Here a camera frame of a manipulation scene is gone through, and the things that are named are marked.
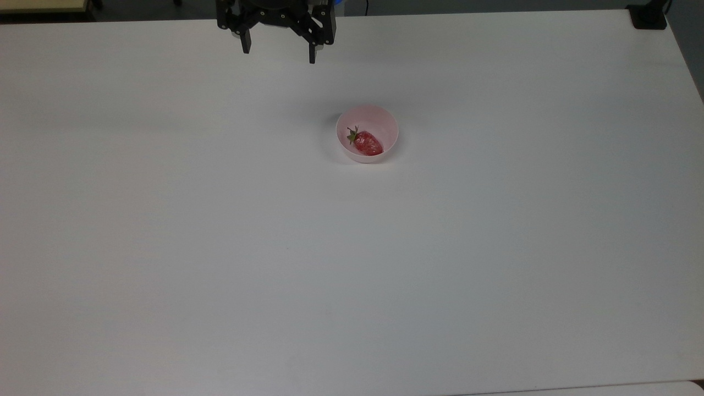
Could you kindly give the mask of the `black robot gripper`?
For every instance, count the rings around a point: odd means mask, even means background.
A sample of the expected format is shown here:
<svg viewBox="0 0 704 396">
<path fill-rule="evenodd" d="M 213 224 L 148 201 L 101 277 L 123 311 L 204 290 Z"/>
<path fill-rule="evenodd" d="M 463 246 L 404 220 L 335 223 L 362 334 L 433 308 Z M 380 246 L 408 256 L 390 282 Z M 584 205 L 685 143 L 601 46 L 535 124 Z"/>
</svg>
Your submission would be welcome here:
<svg viewBox="0 0 704 396">
<path fill-rule="evenodd" d="M 250 28 L 256 24 L 289 27 L 309 44 L 309 63 L 317 52 L 336 40 L 336 9 L 332 4 L 307 1 L 216 2 L 219 29 L 228 30 L 240 40 L 244 53 L 250 53 Z"/>
</svg>

